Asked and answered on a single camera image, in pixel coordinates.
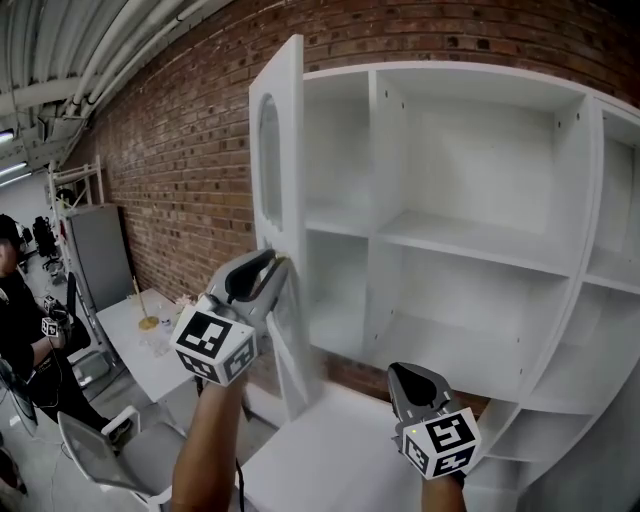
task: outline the ceiling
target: ceiling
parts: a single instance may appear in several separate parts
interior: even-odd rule
[[[0,0],[0,185],[63,161],[94,108],[229,0]]]

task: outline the white cabinet door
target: white cabinet door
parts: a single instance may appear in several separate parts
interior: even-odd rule
[[[304,275],[302,36],[291,37],[249,87],[251,178],[258,248]]]
[[[251,178],[258,248],[289,255],[296,272],[267,325],[289,419],[311,402],[315,378],[305,306],[303,38],[280,48],[249,88]]]

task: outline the white countertop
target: white countertop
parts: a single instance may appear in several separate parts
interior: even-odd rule
[[[169,316],[173,318],[175,304],[156,290],[145,290],[142,298],[149,315],[160,319]],[[131,375],[149,398],[157,402],[193,375],[182,366],[172,348],[166,350],[171,336],[170,329],[158,325],[152,331],[143,332],[138,328],[138,322],[143,316],[137,297],[125,299],[98,313],[102,327]],[[150,339],[155,340],[157,346],[164,346],[166,353],[158,355],[159,351],[154,351],[153,347],[143,341]]]

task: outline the gray chair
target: gray chair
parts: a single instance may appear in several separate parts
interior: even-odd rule
[[[138,433],[116,454],[108,435],[123,421],[137,416]],[[106,488],[130,491],[149,510],[160,511],[171,500],[173,467],[185,441],[184,436],[166,423],[140,431],[140,414],[127,407],[102,432],[58,413],[62,439],[71,458],[91,482]]]

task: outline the fiducial marker cube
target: fiducial marker cube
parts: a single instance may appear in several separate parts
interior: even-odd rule
[[[471,464],[480,442],[480,431],[467,408],[406,427],[402,453],[431,480]]]
[[[55,306],[56,302],[58,302],[58,301],[56,299],[54,299],[51,295],[47,295],[44,298],[44,304],[43,304],[44,310],[47,313],[49,313],[51,311],[51,308],[53,306]]]
[[[255,329],[196,306],[186,306],[170,340],[184,367],[222,386],[258,356]]]
[[[58,322],[49,317],[43,318],[42,334],[51,338],[57,338],[60,336],[60,326],[58,325]]]

